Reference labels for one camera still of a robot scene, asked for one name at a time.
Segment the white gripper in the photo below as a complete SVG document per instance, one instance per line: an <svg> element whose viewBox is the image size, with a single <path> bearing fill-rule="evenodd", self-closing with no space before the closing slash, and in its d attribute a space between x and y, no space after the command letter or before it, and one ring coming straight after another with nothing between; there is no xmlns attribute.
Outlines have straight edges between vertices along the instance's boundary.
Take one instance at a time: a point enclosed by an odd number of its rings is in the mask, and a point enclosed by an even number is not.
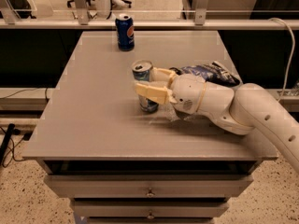
<svg viewBox="0 0 299 224"><path fill-rule="evenodd" d="M191 74L178 76L173 70L157 67L151 69L150 81L160 82L166 87L154 87L137 82L135 92L159 105L173 103L177 111L186 114L194 114L197 111L206 84L199 76Z"/></svg>

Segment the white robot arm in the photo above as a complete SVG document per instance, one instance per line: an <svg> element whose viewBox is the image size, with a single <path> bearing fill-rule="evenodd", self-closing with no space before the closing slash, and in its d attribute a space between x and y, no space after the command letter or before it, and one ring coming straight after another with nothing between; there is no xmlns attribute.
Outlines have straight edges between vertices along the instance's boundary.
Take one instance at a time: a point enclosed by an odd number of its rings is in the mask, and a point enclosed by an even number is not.
<svg viewBox="0 0 299 224"><path fill-rule="evenodd" d="M299 123L267 90L247 83L237 90L193 74L152 68L150 81L137 80L135 92L151 101L171 104L188 115L201 115L230 133L259 130L299 172Z"/></svg>

